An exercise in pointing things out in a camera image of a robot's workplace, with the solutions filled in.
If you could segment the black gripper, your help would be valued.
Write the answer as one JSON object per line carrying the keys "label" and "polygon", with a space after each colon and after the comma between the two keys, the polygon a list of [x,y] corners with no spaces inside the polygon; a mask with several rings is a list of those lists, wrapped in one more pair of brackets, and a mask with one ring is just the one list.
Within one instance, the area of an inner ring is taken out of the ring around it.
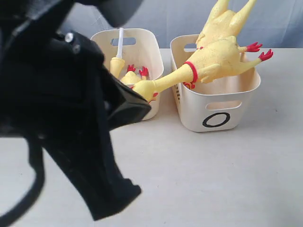
{"label": "black gripper", "polygon": [[141,188],[115,162],[110,131],[141,121],[151,106],[116,79],[98,45],[59,33],[73,0],[0,3],[0,134],[22,137],[36,176],[2,221],[16,221],[37,201],[43,152],[84,199],[94,220],[123,211]]}

